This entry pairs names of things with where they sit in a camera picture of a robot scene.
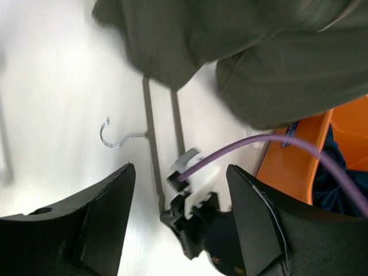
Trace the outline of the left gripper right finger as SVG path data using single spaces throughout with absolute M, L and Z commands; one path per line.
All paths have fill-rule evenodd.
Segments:
M 231 194 L 248 275 L 366 275 L 367 220 L 325 211 L 230 165 Z

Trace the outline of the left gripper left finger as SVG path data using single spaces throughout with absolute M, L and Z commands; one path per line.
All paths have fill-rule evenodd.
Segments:
M 1 218 L 1 275 L 117 275 L 135 189 L 128 163 L 24 215 Z

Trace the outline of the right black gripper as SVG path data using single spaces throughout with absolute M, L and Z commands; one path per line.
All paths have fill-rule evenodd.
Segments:
M 222 212 L 216 192 L 201 207 L 192 209 L 192 217 L 184 215 L 185 199 L 176 196 L 169 210 L 160 215 L 160 221 L 172 230 L 183 252 L 190 260 L 205 251 L 210 262 L 220 273 L 239 272 L 239 237 L 233 211 Z

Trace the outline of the navy blue shorts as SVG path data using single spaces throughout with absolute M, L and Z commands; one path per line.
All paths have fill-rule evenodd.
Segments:
M 333 130 L 328 128 L 323 151 L 326 152 L 345 173 L 351 178 L 364 196 L 367 196 L 367 172 L 350 170 L 334 139 Z M 352 217 L 363 217 L 356 205 L 347 196 L 336 179 L 319 164 L 313 181 L 312 190 L 313 205 L 329 212 L 344 214 Z

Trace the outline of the grey hanger with metal hook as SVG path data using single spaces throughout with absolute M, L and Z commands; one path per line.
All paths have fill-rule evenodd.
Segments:
M 144 133 L 130 133 L 127 134 L 119 143 L 110 143 L 108 142 L 104 136 L 104 130 L 110 125 L 110 118 L 108 117 L 105 122 L 102 123 L 99 129 L 99 139 L 101 143 L 111 149 L 118 149 L 124 146 L 126 142 L 130 139 L 139 139 L 144 138 L 148 141 L 151 158 L 152 158 L 152 168 L 154 175 L 154 184 L 156 186 L 156 195 L 158 199 L 158 211 L 160 214 L 165 212 L 165 203 L 166 198 L 163 190 L 163 179 L 160 174 L 160 164 L 159 164 L 159 154 L 158 154 L 158 144 L 155 133 L 155 123 L 154 123 L 154 115 L 153 115 L 153 107 L 152 107 L 152 99 L 151 99 L 151 91 L 150 91 L 150 80 L 148 77 L 144 76 L 142 80 L 142 90 L 144 97 L 144 107 L 145 107 L 145 116 L 147 120 L 147 130 Z M 185 153 L 185 141 L 183 135 L 183 128 L 181 122 L 181 113 L 179 108 L 179 98 L 178 93 L 176 91 L 170 92 L 171 99 L 171 110 L 172 116 L 174 120 L 174 131 L 176 138 L 176 147 L 177 153 L 182 155 Z

